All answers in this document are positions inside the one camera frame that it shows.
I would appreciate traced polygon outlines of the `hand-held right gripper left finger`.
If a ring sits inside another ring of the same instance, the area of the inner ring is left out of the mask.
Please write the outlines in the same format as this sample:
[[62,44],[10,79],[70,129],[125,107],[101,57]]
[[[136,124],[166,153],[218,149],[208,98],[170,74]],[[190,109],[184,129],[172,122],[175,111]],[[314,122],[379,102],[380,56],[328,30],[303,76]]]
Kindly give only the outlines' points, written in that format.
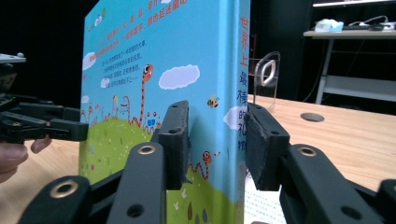
[[167,108],[159,132],[159,143],[163,146],[166,160],[166,188],[169,190],[181,189],[188,182],[191,149],[188,121],[189,102],[176,102]]

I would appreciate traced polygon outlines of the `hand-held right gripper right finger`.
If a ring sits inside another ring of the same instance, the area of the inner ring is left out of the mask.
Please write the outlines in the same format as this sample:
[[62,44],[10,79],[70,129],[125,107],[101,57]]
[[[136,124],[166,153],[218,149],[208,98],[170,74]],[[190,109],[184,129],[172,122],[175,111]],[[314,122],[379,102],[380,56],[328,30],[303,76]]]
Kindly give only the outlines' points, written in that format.
[[255,187],[261,191],[278,191],[278,162],[288,152],[290,135],[266,108],[253,103],[247,105],[245,124],[246,165]]

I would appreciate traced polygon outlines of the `clear acrylic book rack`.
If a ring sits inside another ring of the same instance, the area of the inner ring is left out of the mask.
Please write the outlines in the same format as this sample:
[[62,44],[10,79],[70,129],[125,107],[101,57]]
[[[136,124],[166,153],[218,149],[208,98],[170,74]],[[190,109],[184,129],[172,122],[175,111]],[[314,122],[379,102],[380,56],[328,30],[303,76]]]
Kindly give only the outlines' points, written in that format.
[[280,67],[280,53],[272,51],[259,59],[253,73],[253,103],[259,104],[271,111],[276,104],[277,82]]

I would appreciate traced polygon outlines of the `light blue picture book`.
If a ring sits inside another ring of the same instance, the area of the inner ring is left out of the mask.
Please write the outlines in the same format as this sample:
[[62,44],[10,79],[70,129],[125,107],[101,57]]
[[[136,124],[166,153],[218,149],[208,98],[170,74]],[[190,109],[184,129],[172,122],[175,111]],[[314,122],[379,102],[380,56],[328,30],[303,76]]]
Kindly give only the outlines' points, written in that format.
[[81,175],[119,171],[130,149],[189,104],[187,181],[169,224],[243,224],[249,0],[98,0],[85,19]]

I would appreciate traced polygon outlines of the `round grey table grommet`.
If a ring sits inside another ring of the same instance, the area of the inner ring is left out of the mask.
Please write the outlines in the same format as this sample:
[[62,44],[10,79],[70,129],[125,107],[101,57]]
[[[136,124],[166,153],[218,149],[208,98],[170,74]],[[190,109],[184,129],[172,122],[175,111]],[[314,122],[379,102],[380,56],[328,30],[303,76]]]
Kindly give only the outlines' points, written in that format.
[[317,113],[302,113],[300,115],[300,117],[306,121],[310,121],[310,122],[322,122],[325,120],[325,118],[323,116],[321,116],[320,114]]

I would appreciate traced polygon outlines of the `white metal stand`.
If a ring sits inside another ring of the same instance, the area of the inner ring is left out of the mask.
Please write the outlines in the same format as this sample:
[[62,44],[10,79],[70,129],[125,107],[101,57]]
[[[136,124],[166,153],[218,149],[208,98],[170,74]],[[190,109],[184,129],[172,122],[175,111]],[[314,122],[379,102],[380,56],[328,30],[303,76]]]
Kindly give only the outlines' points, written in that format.
[[304,32],[304,37],[326,39],[329,41],[318,83],[315,101],[317,105],[322,103],[324,93],[396,102],[396,81],[362,77],[341,77],[328,74],[328,68],[332,57],[332,47],[335,40],[396,39],[396,31],[361,30],[342,31],[338,33],[307,31]]

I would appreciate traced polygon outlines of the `light blue tissue pack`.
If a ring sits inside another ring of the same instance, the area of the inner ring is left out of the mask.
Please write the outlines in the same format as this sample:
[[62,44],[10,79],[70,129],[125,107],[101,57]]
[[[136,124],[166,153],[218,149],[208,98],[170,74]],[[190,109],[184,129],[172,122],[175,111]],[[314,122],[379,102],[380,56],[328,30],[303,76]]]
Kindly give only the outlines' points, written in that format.
[[317,21],[314,31],[319,33],[334,33],[341,32],[344,27],[344,23],[342,21],[336,21],[333,19],[323,19],[321,21]]

